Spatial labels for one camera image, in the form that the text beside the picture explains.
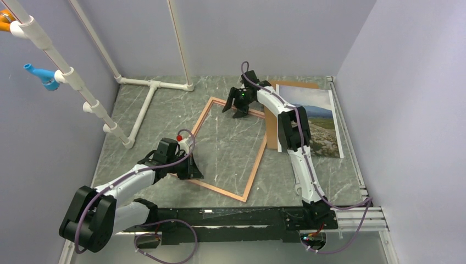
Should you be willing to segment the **brown backing board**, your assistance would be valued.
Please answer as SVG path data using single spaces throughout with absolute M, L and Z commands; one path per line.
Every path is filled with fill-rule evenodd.
M 295 87 L 302 87 L 305 89 L 318 89 L 319 86 L 315 82 L 298 82 L 298 81 L 278 81 L 278 80 L 269 80 L 269 83 L 276 88 L 277 85 L 288 85 Z M 277 118 L 273 115 L 270 109 L 263 105 L 264 115 L 265 115 L 265 133 L 267 136 L 267 148 L 278 150 L 279 141 L 278 141 L 278 132 L 277 132 Z

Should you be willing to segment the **blue pipe fitting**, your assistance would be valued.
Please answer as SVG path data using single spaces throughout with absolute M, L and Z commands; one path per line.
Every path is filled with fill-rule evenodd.
M 55 72 L 45 69 L 37 69 L 32 64 L 28 63 L 23 68 L 30 74 L 38 77 L 41 84 L 48 91 L 55 91 L 60 86 L 60 83 L 55 79 Z

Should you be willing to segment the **orange pipe fitting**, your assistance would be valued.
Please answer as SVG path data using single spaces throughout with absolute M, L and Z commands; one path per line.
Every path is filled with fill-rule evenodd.
M 0 28 L 1 31 L 4 32 L 10 32 L 10 25 L 12 22 L 16 21 L 16 18 L 14 15 L 8 10 L 8 9 L 3 9 L 1 10 L 0 13 L 1 17 L 1 22 L 0 22 Z

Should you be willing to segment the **landscape photo print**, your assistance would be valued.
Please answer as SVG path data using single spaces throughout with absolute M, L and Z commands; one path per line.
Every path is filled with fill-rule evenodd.
M 277 84 L 276 90 L 284 100 L 306 110 L 312 155 L 344 158 L 332 92 L 291 84 Z

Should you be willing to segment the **white PVC pipe stand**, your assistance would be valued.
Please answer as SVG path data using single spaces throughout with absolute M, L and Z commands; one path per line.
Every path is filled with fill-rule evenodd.
M 82 80 L 81 76 L 73 67 L 71 67 L 66 62 L 63 56 L 53 46 L 51 38 L 46 34 L 44 29 L 38 23 L 38 21 L 33 16 L 29 15 L 18 1 L 2 1 L 1 3 L 16 18 L 16 21 L 12 22 L 10 25 L 10 34 L 15 37 L 31 41 L 39 50 L 43 51 L 44 54 L 57 67 L 57 70 L 53 71 L 55 72 L 56 81 L 58 81 L 60 84 L 68 84 L 71 86 L 72 89 L 77 91 L 84 99 L 82 110 L 86 113 L 92 113 L 97 118 L 101 119 L 104 122 L 103 131 L 105 133 L 114 135 L 116 138 L 118 138 L 126 149 L 130 149 L 133 147 L 140 126 L 143 122 L 143 119 L 148 111 L 151 100 L 157 89 L 164 88 L 182 91 L 193 91 L 194 89 L 193 82 L 191 80 L 190 73 L 186 64 L 186 59 L 184 57 L 184 48 L 180 40 L 178 26 L 176 24 L 176 12 L 173 8 L 171 1 L 168 1 L 167 5 L 175 32 L 177 48 L 181 55 L 182 68 L 186 78 L 185 84 L 175 84 L 156 80 L 130 79 L 123 77 L 118 71 L 116 65 L 111 59 L 109 53 L 107 52 L 104 44 L 99 38 L 97 32 L 92 26 L 81 5 L 78 3 L 78 1 L 70 1 L 71 7 L 73 8 L 77 17 L 82 22 L 88 34 L 90 35 L 91 40 L 96 45 L 104 61 L 109 66 L 110 71 L 113 73 L 115 81 L 118 84 L 146 86 L 149 88 L 148 94 L 143 102 L 143 105 L 138 113 L 136 121 L 129 135 L 125 135 L 124 131 L 119 126 L 119 124 L 112 120 L 105 107 L 100 103 L 98 99 L 94 97 L 91 91 L 86 87 L 85 82 Z

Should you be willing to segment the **aluminium rail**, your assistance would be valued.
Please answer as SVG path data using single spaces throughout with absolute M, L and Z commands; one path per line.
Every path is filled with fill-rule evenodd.
M 335 230 L 323 230 L 309 232 L 299 235 L 300 241 L 304 242 L 305 246 L 309 246 L 315 250 L 318 246 L 320 253 L 324 252 L 323 236 L 329 233 L 336 233 L 339 239 L 343 238 L 345 233 L 352 233 L 350 240 L 345 243 L 341 248 L 346 250 L 356 240 L 356 235 L 360 232 L 376 232 L 382 242 L 385 257 L 388 263 L 398 263 L 398 257 L 392 246 L 392 240 L 389 235 L 389 228 L 381 207 L 356 207 L 347 208 L 346 210 L 333 210 L 336 213 L 336 218 L 339 227 Z M 118 232 L 118 235 L 133 235 L 136 239 L 136 244 L 144 248 L 150 248 L 156 242 L 161 244 L 161 236 L 157 232 L 143 232 L 143 233 L 126 233 L 124 231 Z

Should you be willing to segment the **wooden picture frame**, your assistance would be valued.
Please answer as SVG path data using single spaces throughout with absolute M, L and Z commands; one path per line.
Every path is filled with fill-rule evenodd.
M 196 121 L 193 129 L 191 130 L 193 132 L 194 137 L 197 136 L 197 134 L 198 134 L 201 126 L 203 125 L 203 123 L 204 123 L 204 121 L 205 121 L 205 119 L 207 117 L 207 114 L 210 111 L 212 105 L 225 106 L 226 101 L 222 100 L 220 98 L 217 98 L 217 97 L 210 97 L 209 98 L 209 100 L 207 101 L 204 109 L 201 112 L 200 117 Z M 190 179 L 190 180 L 188 180 L 188 182 L 190 182 L 192 184 L 196 184 L 198 186 L 201 186 L 203 188 L 206 188 L 206 189 L 211 190 L 213 192 L 216 192 L 218 194 L 227 196 L 227 197 L 232 198 L 234 200 L 246 203 L 247 200 L 248 200 L 249 194 L 251 192 L 252 185 L 253 185 L 253 182 L 255 180 L 256 174 L 258 172 L 259 165 L 260 165 L 260 162 L 262 160 L 266 145 L 267 145 L 267 135 L 265 134 L 264 137 L 263 137 L 262 143 L 261 143 L 261 145 L 259 147 L 259 151 L 257 153 L 256 159 L 254 161 L 251 173 L 249 175 L 247 184 L 245 186 L 245 189 L 244 189 L 244 192 L 243 192 L 242 195 L 238 195 L 238 194 L 235 194 L 233 192 L 229 192 L 229 191 L 221 189 L 221 188 L 219 188 L 217 186 L 205 183 L 203 181 L 195 180 L 195 179 Z

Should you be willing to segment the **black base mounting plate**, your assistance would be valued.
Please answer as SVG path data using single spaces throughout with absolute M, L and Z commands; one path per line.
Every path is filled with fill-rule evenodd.
M 134 226 L 124 232 L 157 232 L 162 245 L 181 243 L 279 240 L 297 243 L 299 235 L 335 230 L 312 229 L 302 219 L 303 206 L 160 208 L 151 226 Z

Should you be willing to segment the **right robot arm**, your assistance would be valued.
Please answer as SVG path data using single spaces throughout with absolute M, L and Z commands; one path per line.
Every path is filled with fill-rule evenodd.
M 336 229 L 338 222 L 321 188 L 311 159 L 311 133 L 306 110 L 283 99 L 267 81 L 260 81 L 249 70 L 241 75 L 241 87 L 230 89 L 226 112 L 236 108 L 234 118 L 249 114 L 249 106 L 257 101 L 277 118 L 278 145 L 286 151 L 295 177 L 295 191 L 303 206 L 302 219 L 312 229 Z

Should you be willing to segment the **silver wrench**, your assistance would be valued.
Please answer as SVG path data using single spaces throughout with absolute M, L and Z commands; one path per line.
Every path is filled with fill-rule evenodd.
M 300 183 L 295 183 L 293 187 L 294 187 L 294 191 L 295 191 L 296 195 L 301 196 L 302 195 L 301 184 Z

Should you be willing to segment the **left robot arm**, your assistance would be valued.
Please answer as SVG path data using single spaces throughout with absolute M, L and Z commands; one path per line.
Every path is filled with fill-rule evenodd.
M 142 198 L 126 206 L 122 203 L 168 174 L 180 180 L 202 179 L 193 158 L 194 145 L 193 136 L 164 137 L 127 173 L 95 188 L 80 187 L 62 220 L 59 235 L 84 250 L 98 252 L 120 231 L 134 226 L 145 231 L 154 229 L 160 220 L 156 204 Z

